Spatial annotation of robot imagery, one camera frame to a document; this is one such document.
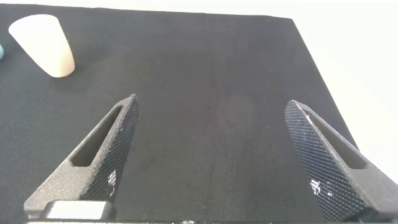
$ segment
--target white background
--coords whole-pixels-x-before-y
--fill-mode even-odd
[[[294,20],[361,152],[398,183],[398,2],[0,0]]]

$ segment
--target black fabric mat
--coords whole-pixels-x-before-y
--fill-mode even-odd
[[[31,14],[59,18],[69,77],[45,74],[9,35]],[[23,221],[25,199],[131,93],[140,120],[118,219],[323,220],[285,105],[353,141],[292,20],[0,4],[0,44],[2,222]]]

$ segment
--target teal object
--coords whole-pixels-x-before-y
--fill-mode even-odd
[[[1,47],[0,44],[0,60],[2,59],[3,56],[4,56],[4,49]]]

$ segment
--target paper cup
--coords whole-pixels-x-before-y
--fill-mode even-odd
[[[65,77],[75,69],[72,51],[55,16],[33,15],[8,29],[36,64],[52,77]]]

